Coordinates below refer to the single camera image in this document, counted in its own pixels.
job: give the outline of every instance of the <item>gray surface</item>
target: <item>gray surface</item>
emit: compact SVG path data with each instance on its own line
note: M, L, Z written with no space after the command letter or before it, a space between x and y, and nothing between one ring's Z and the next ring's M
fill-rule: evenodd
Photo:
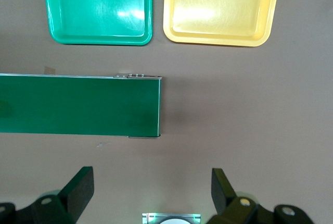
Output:
M0 0L0 72L165 77L158 140L0 134L0 202L24 207L92 165L95 195L79 223L140 223L155 211L205 222L221 167L264 207L297 205L331 223L333 0L278 0L256 48L172 43L163 0L154 6L147 46L65 46L49 36L44 0Z

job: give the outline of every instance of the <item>white circular light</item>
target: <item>white circular light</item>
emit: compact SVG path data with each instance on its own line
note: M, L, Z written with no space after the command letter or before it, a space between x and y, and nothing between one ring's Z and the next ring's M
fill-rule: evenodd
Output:
M182 219L169 219L161 222L161 224L189 224L189 222Z

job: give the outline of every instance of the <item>yellow tray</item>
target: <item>yellow tray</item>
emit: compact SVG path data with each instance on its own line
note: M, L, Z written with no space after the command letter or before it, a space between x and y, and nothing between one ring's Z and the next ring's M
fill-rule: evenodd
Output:
M276 0L164 0L163 28L174 42L259 46Z

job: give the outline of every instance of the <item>green panel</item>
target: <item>green panel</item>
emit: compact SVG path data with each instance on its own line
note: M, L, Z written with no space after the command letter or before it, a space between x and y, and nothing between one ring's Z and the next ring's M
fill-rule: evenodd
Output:
M158 137L160 78L0 74L0 132Z

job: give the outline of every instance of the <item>black mechanical arm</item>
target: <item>black mechanical arm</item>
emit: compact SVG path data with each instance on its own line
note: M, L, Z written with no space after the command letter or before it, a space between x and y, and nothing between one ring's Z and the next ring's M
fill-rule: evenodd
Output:
M212 170L212 198L217 211L207 224L314 224L295 206L277 205L274 212L238 197L222 169Z
M207 224L314 224L298 207L278 205L271 212L238 197L222 169L212 170L211 190L217 215ZM0 203L0 224L75 224L93 194L93 168L83 167L57 195L40 197L21 210Z
M83 167L57 195L43 196L21 210L0 203L0 224L75 224L93 194L93 168Z

